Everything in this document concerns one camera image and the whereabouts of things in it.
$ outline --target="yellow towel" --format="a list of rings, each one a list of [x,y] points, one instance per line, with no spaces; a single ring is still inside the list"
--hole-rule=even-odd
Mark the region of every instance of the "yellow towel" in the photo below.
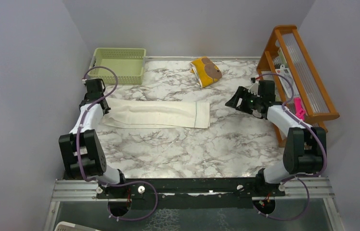
[[[217,82],[222,73],[218,67],[206,56],[198,58],[190,63],[191,73],[194,73],[202,88]]]

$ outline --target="marble table top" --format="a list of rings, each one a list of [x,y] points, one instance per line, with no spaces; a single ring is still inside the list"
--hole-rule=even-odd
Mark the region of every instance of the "marble table top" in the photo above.
[[[281,160],[271,122],[225,106],[238,86],[251,85],[257,61],[214,63],[223,77],[204,89],[190,73],[190,61],[148,61],[141,86],[119,85],[110,97],[210,102],[211,125],[122,129],[100,124],[97,133],[108,165],[127,178],[250,177]]]

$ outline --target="basket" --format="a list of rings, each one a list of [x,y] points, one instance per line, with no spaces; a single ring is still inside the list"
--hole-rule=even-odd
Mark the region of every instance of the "basket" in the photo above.
[[[119,84],[142,84],[146,49],[97,48],[93,54],[90,68],[105,66],[115,72]],[[106,84],[115,84],[115,77],[105,69],[94,69],[89,78],[101,78]]]

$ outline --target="wall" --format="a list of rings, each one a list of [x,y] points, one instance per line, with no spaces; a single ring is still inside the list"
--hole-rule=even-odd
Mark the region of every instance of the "wall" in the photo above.
[[[43,229],[90,57],[61,1],[0,1],[0,230]]]
[[[346,230],[360,230],[360,0],[316,0],[299,33],[340,118],[328,123],[326,175]]]
[[[314,0],[64,0],[89,51],[151,56],[260,56],[272,29],[300,26]]]

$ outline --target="clear plastic panel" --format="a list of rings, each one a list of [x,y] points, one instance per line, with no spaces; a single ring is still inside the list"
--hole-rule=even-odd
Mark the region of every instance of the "clear plastic panel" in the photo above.
[[[308,64],[303,57],[302,52],[296,42],[293,34],[286,34],[282,36],[287,46],[289,55],[294,63],[294,66],[305,88],[306,95],[309,99],[310,106],[314,113],[328,113],[329,109],[316,85],[315,79],[308,67]]]

